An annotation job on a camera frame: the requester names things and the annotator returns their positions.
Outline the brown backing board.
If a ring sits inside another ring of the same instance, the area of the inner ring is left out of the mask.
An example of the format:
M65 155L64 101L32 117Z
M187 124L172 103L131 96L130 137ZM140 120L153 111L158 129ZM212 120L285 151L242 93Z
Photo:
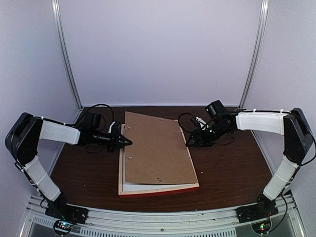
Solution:
M135 184L180 185L197 183L185 137L177 121L125 113L125 180Z

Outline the wooden picture frame red edge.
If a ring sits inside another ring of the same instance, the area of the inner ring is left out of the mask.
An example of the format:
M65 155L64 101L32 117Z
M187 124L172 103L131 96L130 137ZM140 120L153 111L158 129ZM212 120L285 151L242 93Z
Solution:
M150 195L156 195L156 194L166 194L166 193L177 193L182 191L188 191L188 190L195 190L199 187L191 187L191 188L181 188L181 189L159 189L159 190L149 190L149 191L136 191L136 192L124 192L122 190L122 185L125 180L125 160L124 160L124 149L120 151L119 154L119 170L118 170L118 194L119 196L150 196Z

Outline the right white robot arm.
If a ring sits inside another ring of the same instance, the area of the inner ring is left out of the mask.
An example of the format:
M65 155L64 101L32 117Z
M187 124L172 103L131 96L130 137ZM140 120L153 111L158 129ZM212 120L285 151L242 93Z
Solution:
M265 217L272 204L293 181L298 170L307 165L305 158L316 139L308 120L299 107L290 110L229 110L217 100L205 107L209 121L192 116L196 128L189 133L187 147L211 147L219 138L235 131L257 131L283 138L282 159L271 180L257 197L253 214Z

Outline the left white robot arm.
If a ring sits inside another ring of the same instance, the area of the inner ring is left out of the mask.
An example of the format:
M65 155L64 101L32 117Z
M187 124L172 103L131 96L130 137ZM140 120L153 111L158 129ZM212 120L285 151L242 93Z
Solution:
M108 152L132 145L121 133L122 124L113 121L108 131L100 130L102 115L88 112L82 121L66 124L24 112L5 138L5 146L16 166L25 174L60 219L71 215L66 197L52 181L48 168L53 167L60 146L65 144L86 147L98 145Z

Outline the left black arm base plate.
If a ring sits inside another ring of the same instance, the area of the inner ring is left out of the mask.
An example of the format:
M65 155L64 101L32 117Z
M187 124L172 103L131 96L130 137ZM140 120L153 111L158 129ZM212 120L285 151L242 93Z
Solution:
M45 211L45 215L66 220L74 224L85 224L88 216L88 209L71 205L66 205L61 208L49 206Z

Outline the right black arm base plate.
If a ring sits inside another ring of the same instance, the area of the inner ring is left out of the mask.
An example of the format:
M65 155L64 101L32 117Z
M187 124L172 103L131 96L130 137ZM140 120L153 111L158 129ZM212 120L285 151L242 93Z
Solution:
M278 213L279 211L276 206L264 211L258 208L258 204L240 206L236 209L237 218L240 224L268 218L269 216L276 215Z

